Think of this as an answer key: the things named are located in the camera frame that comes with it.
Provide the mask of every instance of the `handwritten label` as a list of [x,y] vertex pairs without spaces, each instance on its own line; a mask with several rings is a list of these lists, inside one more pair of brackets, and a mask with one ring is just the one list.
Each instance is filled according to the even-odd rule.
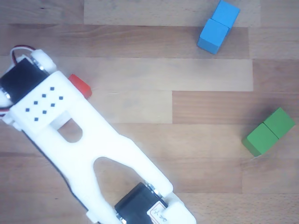
[[151,218],[153,224],[168,224],[167,219],[162,216],[162,212],[166,209],[166,207],[158,201],[151,207],[150,210],[147,211],[147,214]]

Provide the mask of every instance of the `white plastic part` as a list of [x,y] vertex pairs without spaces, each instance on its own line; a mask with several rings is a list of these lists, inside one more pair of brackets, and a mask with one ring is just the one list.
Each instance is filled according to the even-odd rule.
[[162,212],[169,224],[196,224],[196,219],[180,202],[173,202]]
[[41,70],[46,70],[49,74],[57,70],[52,59],[43,50],[37,49],[31,53],[31,56],[38,61]]
[[7,96],[0,90],[0,107],[9,107],[13,103],[10,101],[10,99],[7,98]]
[[[67,142],[57,131],[66,114],[82,129],[82,138],[76,143]],[[134,169],[165,198],[170,204],[166,215],[172,215],[168,224],[177,224],[172,221],[175,219],[194,223],[192,214],[173,196],[169,180],[132,140],[119,135],[60,71],[12,106],[6,116],[7,123],[14,120],[14,126],[23,130],[68,179],[92,222],[121,223],[101,194],[93,170],[97,158],[107,157]]]

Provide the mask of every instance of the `green cube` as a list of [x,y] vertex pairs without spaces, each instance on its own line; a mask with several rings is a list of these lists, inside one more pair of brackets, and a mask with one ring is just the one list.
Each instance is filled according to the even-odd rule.
[[264,124],[280,139],[294,127],[295,122],[280,107],[264,121]]
[[267,152],[277,141],[278,137],[264,123],[261,123],[242,140],[242,143],[251,154],[259,156]]

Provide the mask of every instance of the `wooden block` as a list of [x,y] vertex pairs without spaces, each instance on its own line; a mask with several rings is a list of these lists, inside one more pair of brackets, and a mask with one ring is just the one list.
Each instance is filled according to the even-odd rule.
[[212,54],[216,54],[227,33],[228,27],[209,19],[200,34],[197,45]]
[[259,156],[267,152],[277,141],[275,134],[265,124],[260,124],[242,140],[242,143],[254,156]]
[[235,20],[240,12],[240,9],[220,0],[213,16],[212,20],[221,23],[222,25],[229,28],[229,30],[233,27]]
[[295,126],[295,121],[280,107],[264,121],[264,124],[280,139]]

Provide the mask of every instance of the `blue block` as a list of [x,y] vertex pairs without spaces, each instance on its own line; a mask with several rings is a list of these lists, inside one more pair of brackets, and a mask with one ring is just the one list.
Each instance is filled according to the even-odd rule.
[[240,9],[220,0],[213,16],[212,20],[221,23],[224,26],[227,26],[229,30],[233,27],[233,24],[240,12]]
[[209,19],[200,34],[197,45],[212,54],[216,54],[227,33],[228,27]]

